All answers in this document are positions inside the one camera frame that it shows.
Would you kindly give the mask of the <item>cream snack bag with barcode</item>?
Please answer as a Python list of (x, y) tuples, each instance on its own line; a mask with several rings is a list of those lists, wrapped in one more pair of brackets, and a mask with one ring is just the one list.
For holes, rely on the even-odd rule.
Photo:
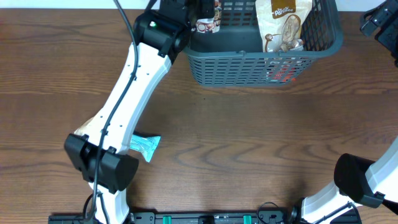
[(213, 18), (198, 19), (196, 22), (196, 30), (199, 33), (216, 33), (220, 30), (221, 24), (221, 3), (219, 0), (214, 0), (215, 13)]

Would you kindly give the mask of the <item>dark grey plastic basket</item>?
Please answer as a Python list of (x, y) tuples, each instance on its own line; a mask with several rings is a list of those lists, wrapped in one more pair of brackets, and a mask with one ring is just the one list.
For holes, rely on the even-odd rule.
[[(185, 48), (194, 79), (204, 86), (285, 85), (320, 58), (335, 54), (343, 43), (336, 3), (314, 0), (303, 23), (302, 51), (265, 53), (254, 1), (221, 1), (221, 24), (216, 33), (195, 32)], [(270, 83), (271, 62), (294, 61), (297, 74), (286, 83)]]

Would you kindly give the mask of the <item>cream Pantree snack bag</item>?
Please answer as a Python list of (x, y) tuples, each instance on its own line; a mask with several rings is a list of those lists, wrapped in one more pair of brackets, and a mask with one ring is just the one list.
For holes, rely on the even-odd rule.
[(312, 4), (312, 0), (257, 0), (255, 7), (263, 51), (302, 51), (302, 25)]

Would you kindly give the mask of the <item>orange biscuit package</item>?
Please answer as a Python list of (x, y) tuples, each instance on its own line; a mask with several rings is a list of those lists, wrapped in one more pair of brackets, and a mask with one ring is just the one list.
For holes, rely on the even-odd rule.
[(293, 79), (297, 72), (294, 61), (271, 62), (266, 69), (266, 77), (270, 83), (286, 83)]

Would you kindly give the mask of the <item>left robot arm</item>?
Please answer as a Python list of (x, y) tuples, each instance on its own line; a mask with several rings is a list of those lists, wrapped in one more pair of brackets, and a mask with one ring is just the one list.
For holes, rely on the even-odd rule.
[(122, 72), (103, 107), (74, 133), (64, 148), (92, 189), (83, 223), (126, 223), (127, 187), (139, 161), (128, 152), (136, 124), (161, 79), (187, 46), (200, 19), (215, 16), (214, 0), (149, 1), (126, 27), (131, 38)]

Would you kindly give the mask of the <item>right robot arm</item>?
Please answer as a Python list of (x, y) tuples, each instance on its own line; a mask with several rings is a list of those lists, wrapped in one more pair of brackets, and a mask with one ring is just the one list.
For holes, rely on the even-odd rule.
[[(397, 0), (385, 0), (360, 18), (360, 31), (397, 58)], [(397, 141), (376, 161), (345, 153), (333, 181), (299, 200), (286, 223), (361, 223), (358, 207), (385, 206), (397, 213)]]

